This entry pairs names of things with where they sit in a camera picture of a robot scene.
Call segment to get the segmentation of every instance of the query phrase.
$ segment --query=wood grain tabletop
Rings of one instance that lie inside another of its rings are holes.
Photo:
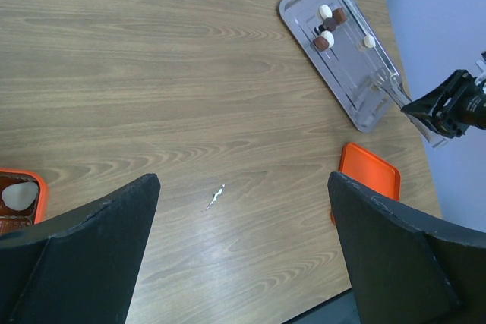
[[[393,107],[358,132],[280,1],[0,0],[1,164],[49,182],[47,218],[159,176],[130,324],[278,323],[349,288],[327,194],[347,142],[439,214],[417,130]],[[356,1],[400,65],[385,1]]]

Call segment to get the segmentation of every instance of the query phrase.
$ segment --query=silver baking tray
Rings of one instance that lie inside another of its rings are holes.
[[[319,7],[324,4],[332,10],[343,8],[348,20],[333,31],[334,46],[319,52],[312,41],[319,34]],[[393,78],[398,88],[402,78],[354,0],[282,0],[279,12],[354,125],[360,131],[371,131],[393,103],[373,82],[374,75]],[[367,34],[376,39],[373,49],[360,47]]]

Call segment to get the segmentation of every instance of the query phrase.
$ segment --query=transparent utensil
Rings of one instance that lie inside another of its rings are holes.
[[[412,102],[410,97],[403,89],[402,78],[399,74],[391,74],[388,69],[381,68],[370,76],[371,83],[384,90],[401,109],[403,106]],[[447,140],[441,135],[431,131],[425,124],[410,115],[410,121],[417,127],[418,131],[425,137],[432,148],[438,149],[447,144]]]

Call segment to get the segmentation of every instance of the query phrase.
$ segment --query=rectangular tray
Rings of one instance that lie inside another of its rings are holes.
[[[335,44],[320,52],[312,41],[322,24],[321,5],[332,10],[343,8],[348,20],[333,32]],[[378,37],[353,0],[282,0],[280,16],[326,81],[354,125],[371,131],[393,103],[389,95],[375,86],[374,75],[383,74],[402,85],[402,78]],[[374,49],[358,47],[367,34],[376,39]]]

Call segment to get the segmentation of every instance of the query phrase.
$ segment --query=white wall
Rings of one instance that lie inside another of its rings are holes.
[[[486,50],[486,0],[387,0],[412,98],[455,69],[479,74]],[[467,134],[438,151],[426,148],[443,211],[451,222],[486,231],[486,131]]]

